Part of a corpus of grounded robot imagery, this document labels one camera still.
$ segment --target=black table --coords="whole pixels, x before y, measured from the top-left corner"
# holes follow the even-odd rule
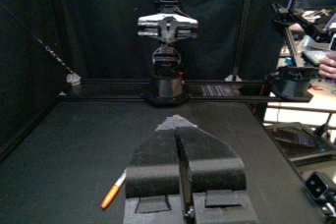
[[[100,203],[131,154],[179,114],[224,140],[243,159],[262,224],[323,223],[299,174],[243,103],[59,102],[0,166],[0,223],[123,223],[126,194]]]

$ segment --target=black backdrop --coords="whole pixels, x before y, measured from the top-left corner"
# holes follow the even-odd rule
[[[283,38],[272,22],[272,2],[251,0],[239,75],[262,79],[276,68]],[[136,21],[155,14],[154,0],[60,0],[72,64],[86,78],[146,79],[152,38],[136,35]],[[200,22],[198,39],[179,41],[187,79],[224,79],[232,73],[244,0],[182,0]]]
[[[0,0],[32,32],[88,79],[147,79],[155,39],[136,35],[154,0]],[[263,79],[276,69],[283,37],[274,24],[274,1],[251,0],[239,76]],[[232,73],[244,0],[182,0],[200,22],[198,39],[178,43],[187,79],[224,79]],[[66,85],[66,72],[0,9],[0,144],[47,107]]]

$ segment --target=person's hand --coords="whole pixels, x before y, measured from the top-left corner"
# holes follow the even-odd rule
[[[328,52],[320,60],[319,74],[322,77],[336,79],[336,51]]]

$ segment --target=orange pencil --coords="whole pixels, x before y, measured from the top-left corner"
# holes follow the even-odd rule
[[[110,206],[111,202],[114,201],[114,199],[115,199],[115,197],[116,197],[116,195],[118,195],[118,193],[119,193],[119,191],[122,189],[122,185],[123,185],[123,183],[126,181],[126,178],[127,178],[127,170],[124,170],[120,178],[118,179],[115,185],[111,188],[110,193],[107,194],[107,196],[106,196],[106,198],[103,200],[103,203],[102,203],[102,208],[103,209],[106,209]]]

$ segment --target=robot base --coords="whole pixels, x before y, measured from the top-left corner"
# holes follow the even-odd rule
[[[159,77],[152,75],[150,91],[142,94],[143,99],[156,106],[178,106],[191,95],[183,91],[183,77]]]

